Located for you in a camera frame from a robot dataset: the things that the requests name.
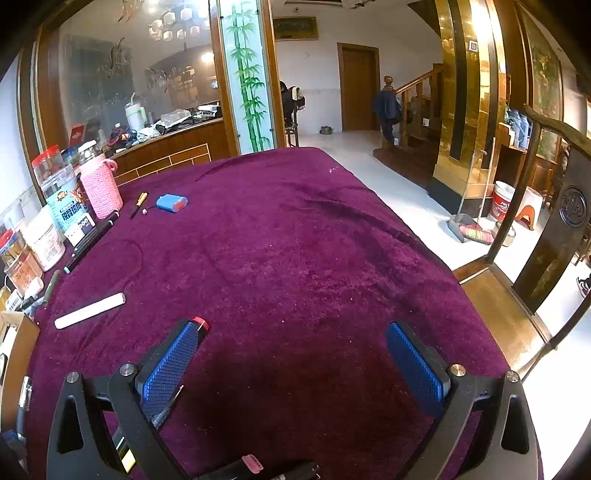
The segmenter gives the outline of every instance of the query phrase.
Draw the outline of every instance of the metal screw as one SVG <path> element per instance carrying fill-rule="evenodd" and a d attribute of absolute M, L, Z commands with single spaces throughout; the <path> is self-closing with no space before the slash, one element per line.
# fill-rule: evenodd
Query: metal screw
<path fill-rule="evenodd" d="M 519 374 L 517 372 L 514 372 L 513 370 L 507 371 L 505 376 L 507 377 L 507 380 L 509 380 L 511 383 L 517 383 L 520 380 Z"/>
<path fill-rule="evenodd" d="M 66 381 L 68 383 L 74 383 L 79 378 L 80 378 L 80 374 L 78 372 L 70 372 L 70 373 L 68 373 L 68 376 L 66 377 Z"/>
<path fill-rule="evenodd" d="M 466 368 L 463 365 L 460 364 L 453 364 L 450 368 L 449 371 L 455 375 L 456 377 L 463 377 L 464 375 L 466 375 Z"/>
<path fill-rule="evenodd" d="M 135 367 L 133 364 L 125 364 L 121 365 L 121 367 L 119 368 L 119 373 L 124 377 L 128 377 L 134 372 L 134 370 Z"/>

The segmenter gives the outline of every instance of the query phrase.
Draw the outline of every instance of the pink knitted bottle cover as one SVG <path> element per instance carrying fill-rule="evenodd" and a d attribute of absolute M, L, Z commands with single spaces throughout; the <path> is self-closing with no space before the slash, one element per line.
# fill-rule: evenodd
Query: pink knitted bottle cover
<path fill-rule="evenodd" d="M 115 170 L 117 170 L 116 162 L 104 160 L 96 169 L 80 176 L 92 208 L 100 219 L 106 218 L 113 210 L 119 210 L 123 206 L 123 200 L 113 176 Z"/>

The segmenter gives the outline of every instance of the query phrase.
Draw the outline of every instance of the cardboard box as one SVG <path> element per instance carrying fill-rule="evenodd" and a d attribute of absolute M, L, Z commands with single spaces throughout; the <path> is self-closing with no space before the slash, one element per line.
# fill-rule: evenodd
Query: cardboard box
<path fill-rule="evenodd" d="M 21 312 L 0 312 L 0 354 L 7 356 L 0 371 L 0 430 L 15 430 L 18 397 L 27 374 L 29 360 L 39 337 L 39 327 Z"/>

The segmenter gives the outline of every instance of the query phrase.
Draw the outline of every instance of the carved emblem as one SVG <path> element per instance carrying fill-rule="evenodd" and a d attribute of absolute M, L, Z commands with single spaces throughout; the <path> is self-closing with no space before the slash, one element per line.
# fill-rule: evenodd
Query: carved emblem
<path fill-rule="evenodd" d="M 577 227 L 587 218 L 587 200 L 577 187 L 570 186 L 560 199 L 560 217 L 568 226 Z"/>

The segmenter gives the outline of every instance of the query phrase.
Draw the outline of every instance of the door frame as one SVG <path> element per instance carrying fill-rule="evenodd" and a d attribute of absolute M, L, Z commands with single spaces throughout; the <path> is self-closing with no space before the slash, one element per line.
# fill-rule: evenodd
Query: door frame
<path fill-rule="evenodd" d="M 365 45 L 356 45 L 353 43 L 337 43 L 337 54 L 339 57 L 339 83 L 340 83 L 340 123 L 341 123 L 341 130 L 345 131 L 345 116 L 344 112 L 345 109 L 344 101 L 343 101 L 343 73 L 344 73 L 344 62 L 343 62 L 343 48 L 349 50 L 362 50 L 370 52 L 374 55 L 374 77 L 375 77 L 375 93 L 379 92 L 381 82 L 379 77 L 379 49 L 377 47 L 367 47 Z M 374 117 L 374 130 L 379 129 L 379 123 L 376 117 Z"/>

